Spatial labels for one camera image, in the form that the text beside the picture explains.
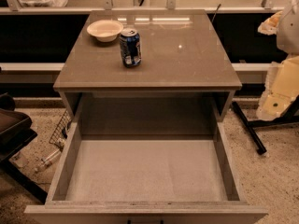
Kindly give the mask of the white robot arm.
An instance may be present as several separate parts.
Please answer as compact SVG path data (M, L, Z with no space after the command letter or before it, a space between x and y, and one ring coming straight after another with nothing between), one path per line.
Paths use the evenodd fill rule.
M299 95L299 0L262 22L258 32L276 35L278 49L287 53L281 63L271 63L256 111L259 119L270 121L281 117Z

